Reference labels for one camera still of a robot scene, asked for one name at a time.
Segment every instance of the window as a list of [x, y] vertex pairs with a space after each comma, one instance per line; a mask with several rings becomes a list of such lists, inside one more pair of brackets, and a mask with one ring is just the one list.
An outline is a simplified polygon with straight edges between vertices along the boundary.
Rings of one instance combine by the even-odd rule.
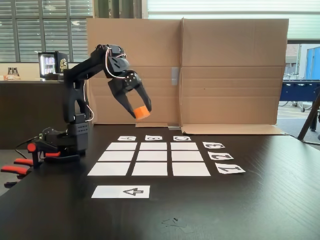
[[91, 16], [92, 1], [70, 0], [70, 16]]
[[72, 52], [75, 61], [82, 62], [88, 58], [86, 20], [78, 19], [71, 22]]
[[0, 62], [38, 62], [38, 52], [88, 58], [87, 20], [92, 0], [1, 0]]
[[17, 16], [39, 16], [38, 4], [37, 0], [15, 0], [15, 14]]
[[320, 40], [319, 0], [147, 0], [147, 14], [149, 19], [289, 19], [289, 40]]
[[43, 16], [66, 16], [66, 0], [42, 0]]
[[0, 19], [0, 61], [15, 62], [15, 40], [12, 20]]
[[0, 18], [4, 16], [11, 16], [11, 0], [1, 0], [0, 3]]
[[45, 49], [47, 52], [69, 54], [67, 20], [44, 20]]
[[19, 53], [21, 62], [37, 62], [41, 52], [40, 21], [38, 19], [17, 20]]

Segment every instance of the printed number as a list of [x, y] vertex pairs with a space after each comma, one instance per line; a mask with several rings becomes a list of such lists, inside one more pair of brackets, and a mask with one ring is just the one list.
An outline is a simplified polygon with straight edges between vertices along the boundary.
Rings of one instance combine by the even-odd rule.
[[135, 141], [136, 137], [135, 136], [120, 136], [118, 138], [118, 141]]
[[218, 143], [218, 142], [205, 142], [205, 141], [203, 141], [203, 145], [207, 149], [223, 149], [225, 147], [221, 143]]
[[230, 156], [229, 153], [215, 153], [215, 152], [209, 152], [209, 157], [212, 160], [228, 160], [228, 159], [234, 159], [232, 156]]
[[222, 171], [226, 171], [226, 172], [229, 172], [228, 170], [239, 170], [241, 171], [241, 168], [236, 166], [234, 168], [230, 168], [230, 167], [218, 167], [219, 169], [221, 169]]
[[174, 141], [191, 141], [191, 138], [189, 136], [174, 136]]
[[162, 136], [145, 136], [146, 141], [156, 141], [156, 140], [162, 140]]
[[245, 173], [246, 171], [243, 170], [240, 166], [234, 164], [215, 164], [218, 172], [221, 174], [238, 174], [238, 173]]

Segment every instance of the white cable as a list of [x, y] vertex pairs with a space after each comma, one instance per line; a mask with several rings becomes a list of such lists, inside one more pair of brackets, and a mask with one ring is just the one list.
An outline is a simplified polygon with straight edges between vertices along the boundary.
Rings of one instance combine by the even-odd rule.
[[125, 76], [115, 76], [113, 74], [111, 74], [111, 72], [109, 71], [108, 69], [108, 55], [109, 55], [109, 50], [111, 48], [108, 47], [108, 49], [106, 50], [106, 53], [105, 53], [105, 68], [107, 70], [107, 72], [114, 78], [117, 78], [117, 79], [125, 79], [126, 77]]
[[[86, 82], [87, 82], [87, 80], [84, 80], [84, 84], [83, 84], [83, 99], [84, 99], [84, 102], [86, 102], [86, 94], [85, 94]], [[85, 120], [85, 121], [86, 121], [86, 122], [90, 122], [90, 121], [92, 121], [92, 120], [95, 118], [95, 113], [94, 113], [94, 111], [92, 111], [92, 109], [89, 107], [88, 104], [87, 104], [86, 106], [88, 107], [88, 109], [89, 109], [90, 112], [92, 113], [92, 118], [91, 118], [91, 119], [88, 119], [88, 120]]]

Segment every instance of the cardboard panel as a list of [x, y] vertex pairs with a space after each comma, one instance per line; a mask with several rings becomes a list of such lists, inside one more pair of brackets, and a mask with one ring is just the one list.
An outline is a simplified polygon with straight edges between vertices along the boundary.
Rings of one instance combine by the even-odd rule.
[[[142, 123], [177, 123], [178, 122], [178, 86], [172, 85], [171, 67], [140, 67], [140, 76], [151, 102], [151, 115], [143, 119]], [[98, 113], [97, 124], [134, 124], [136, 120], [113, 97], [106, 78], [91, 78], [91, 97]], [[127, 93], [132, 108], [143, 106], [144, 103], [135, 90]]]
[[267, 124], [185, 124], [183, 133], [214, 135], [284, 135], [281, 129]]
[[180, 66], [181, 20], [89, 18], [88, 51], [99, 44], [122, 47], [132, 66]]
[[288, 25], [288, 19], [184, 19], [182, 66], [283, 66]]
[[277, 121], [281, 67], [183, 67], [182, 77], [183, 126]]

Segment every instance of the window blind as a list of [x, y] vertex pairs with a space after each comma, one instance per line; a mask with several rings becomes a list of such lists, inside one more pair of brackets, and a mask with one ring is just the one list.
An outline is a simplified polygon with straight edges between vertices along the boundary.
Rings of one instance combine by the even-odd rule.
[[0, 18], [4, 16], [11, 16], [11, 1], [1, 0], [0, 1]]
[[39, 16], [37, 0], [15, 0], [15, 14], [17, 16]]
[[66, 0], [42, 0], [43, 16], [66, 16]]
[[70, 16], [92, 16], [92, 0], [69, 0]]
[[88, 58], [87, 21], [73, 19], [71, 21], [71, 39], [73, 61], [82, 62]]
[[67, 20], [48, 19], [44, 20], [43, 23], [46, 51], [65, 53], [68, 54], [69, 58]]
[[288, 39], [320, 40], [319, 0], [148, 0], [149, 19], [289, 19]]
[[19, 53], [21, 62], [38, 62], [41, 48], [40, 21], [38, 19], [17, 20]]
[[15, 62], [14, 29], [11, 19], [0, 19], [0, 62]]

